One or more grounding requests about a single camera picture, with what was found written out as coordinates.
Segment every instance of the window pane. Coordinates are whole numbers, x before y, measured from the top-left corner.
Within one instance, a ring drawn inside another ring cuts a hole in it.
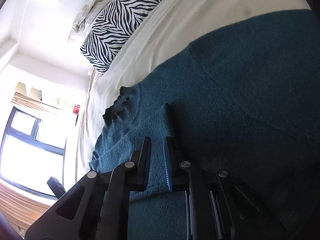
[[[62,182],[63,156],[47,152],[6,136],[0,173],[7,179],[42,193],[53,195],[47,185],[52,176]]]
[[[39,124],[36,140],[64,149],[68,128],[62,122],[42,120]]]
[[[22,112],[16,112],[11,123],[11,127],[27,135],[31,135],[35,120],[36,119],[30,115]]]

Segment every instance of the red object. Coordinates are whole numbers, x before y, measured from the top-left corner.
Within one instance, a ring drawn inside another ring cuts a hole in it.
[[[74,113],[74,114],[79,114],[79,110],[80,110],[80,105],[76,105],[76,106],[73,108],[73,113]]]

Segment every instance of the metal rivet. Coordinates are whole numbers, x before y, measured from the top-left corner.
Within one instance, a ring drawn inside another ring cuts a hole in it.
[[[180,163],[182,168],[189,168],[191,166],[190,162],[184,161],[182,163]]]
[[[132,168],[134,166],[134,162],[126,162],[124,166],[126,166],[127,168]]]
[[[228,177],[228,172],[227,171],[218,171],[218,175],[222,178]]]
[[[88,172],[88,174],[87,174],[87,177],[89,178],[89,179],[93,179],[93,178],[95,178],[97,176],[97,173],[95,172],[95,171],[90,171],[90,172]]]

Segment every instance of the window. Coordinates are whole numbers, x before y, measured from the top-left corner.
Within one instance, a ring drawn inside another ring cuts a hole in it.
[[[63,184],[67,129],[13,108],[0,147],[0,177],[25,191],[56,199],[47,185],[52,176]]]

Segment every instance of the bed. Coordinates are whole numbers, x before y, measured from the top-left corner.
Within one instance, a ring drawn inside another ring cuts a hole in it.
[[[93,71],[81,117],[77,179],[89,171],[102,115],[122,86],[142,81],[155,67],[200,36],[253,16],[289,9],[310,9],[305,0],[163,0],[132,34],[101,75]]]

